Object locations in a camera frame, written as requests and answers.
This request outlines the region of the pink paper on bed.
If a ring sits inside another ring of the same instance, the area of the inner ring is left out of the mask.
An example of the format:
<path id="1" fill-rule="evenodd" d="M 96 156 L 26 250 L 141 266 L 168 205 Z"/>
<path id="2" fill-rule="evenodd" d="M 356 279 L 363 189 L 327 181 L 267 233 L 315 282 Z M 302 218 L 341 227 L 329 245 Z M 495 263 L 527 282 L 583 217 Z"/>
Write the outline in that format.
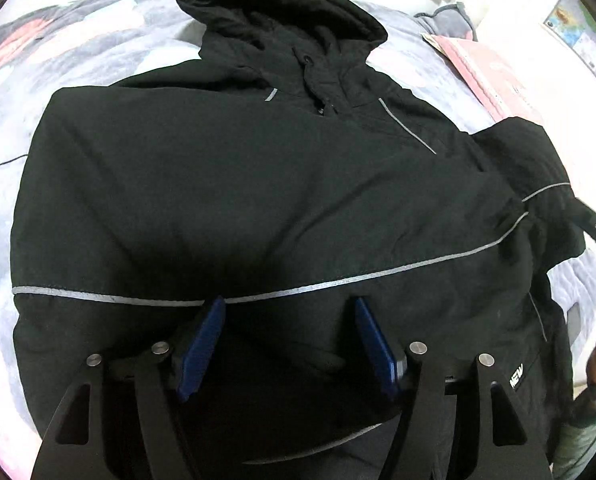
<path id="1" fill-rule="evenodd" d="M 421 37 L 450 62 L 496 122 L 521 117 L 540 123 L 531 92 L 502 55 L 468 39 L 430 34 Z"/>

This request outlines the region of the green grey sleeve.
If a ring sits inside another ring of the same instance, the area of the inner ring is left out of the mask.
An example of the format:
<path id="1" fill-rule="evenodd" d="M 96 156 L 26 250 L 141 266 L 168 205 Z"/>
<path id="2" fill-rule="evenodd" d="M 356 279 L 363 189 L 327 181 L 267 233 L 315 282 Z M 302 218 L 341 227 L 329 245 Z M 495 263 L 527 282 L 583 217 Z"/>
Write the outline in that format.
<path id="1" fill-rule="evenodd" d="M 596 385 L 573 401 L 552 459 L 552 478 L 577 479 L 596 454 Z"/>

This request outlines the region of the colourful poster on wall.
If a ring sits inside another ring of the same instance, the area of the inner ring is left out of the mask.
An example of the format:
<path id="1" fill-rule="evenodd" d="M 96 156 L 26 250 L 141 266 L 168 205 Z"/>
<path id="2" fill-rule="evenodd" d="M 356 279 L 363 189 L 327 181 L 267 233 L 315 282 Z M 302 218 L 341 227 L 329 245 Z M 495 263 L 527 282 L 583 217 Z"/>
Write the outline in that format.
<path id="1" fill-rule="evenodd" d="M 596 21 L 581 0 L 558 0 L 544 24 L 596 77 Z"/>

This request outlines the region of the grey cloth by bed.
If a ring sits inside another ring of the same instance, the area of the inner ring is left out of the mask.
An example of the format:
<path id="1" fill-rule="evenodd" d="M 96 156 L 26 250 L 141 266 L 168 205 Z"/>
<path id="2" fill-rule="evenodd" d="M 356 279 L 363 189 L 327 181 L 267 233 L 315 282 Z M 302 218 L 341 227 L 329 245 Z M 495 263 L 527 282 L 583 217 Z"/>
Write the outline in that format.
<path id="1" fill-rule="evenodd" d="M 439 6 L 432 13 L 417 13 L 414 20 L 430 35 L 478 40 L 476 27 L 461 2 Z"/>

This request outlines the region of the patterned light bed sheet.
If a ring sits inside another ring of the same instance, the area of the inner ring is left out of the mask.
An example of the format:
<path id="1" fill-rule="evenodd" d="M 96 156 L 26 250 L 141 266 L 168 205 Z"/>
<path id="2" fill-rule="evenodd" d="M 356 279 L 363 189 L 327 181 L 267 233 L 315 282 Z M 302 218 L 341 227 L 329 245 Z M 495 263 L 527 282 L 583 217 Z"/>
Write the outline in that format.
<path id="1" fill-rule="evenodd" d="M 455 68 L 424 42 L 413 22 L 439 0 L 352 0 L 385 25 L 389 38 L 369 59 L 462 130 L 493 122 Z M 479 51 L 503 91 L 507 114 L 543 126 L 575 188 L 596 207 L 596 78 L 590 49 L 560 38 L 555 15 L 582 11 L 572 0 L 460 0 Z M 40 439 L 22 394 L 12 333 L 10 227 L 24 156 L 51 95 L 111 84 L 196 58 L 199 39 L 174 0 L 10 0 L 0 13 L 0 466 L 28 478 Z"/>

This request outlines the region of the black hooded jacket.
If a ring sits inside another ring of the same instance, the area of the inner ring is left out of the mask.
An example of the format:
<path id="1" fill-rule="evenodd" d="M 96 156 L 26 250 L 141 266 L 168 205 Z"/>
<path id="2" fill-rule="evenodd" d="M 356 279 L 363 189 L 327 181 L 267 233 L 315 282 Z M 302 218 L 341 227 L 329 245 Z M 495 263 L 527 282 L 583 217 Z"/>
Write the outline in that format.
<path id="1" fill-rule="evenodd" d="M 221 298 L 171 413 L 190 479 L 381 479 L 400 411 L 363 298 L 450 377 L 491 354 L 552 472 L 577 396 L 547 274 L 596 214 L 544 129 L 460 131 L 368 65 L 387 32 L 349 0 L 177 3 L 205 26 L 197 60 L 59 90 L 32 138 L 10 262 L 42 442 L 89 356 L 190 341 Z"/>

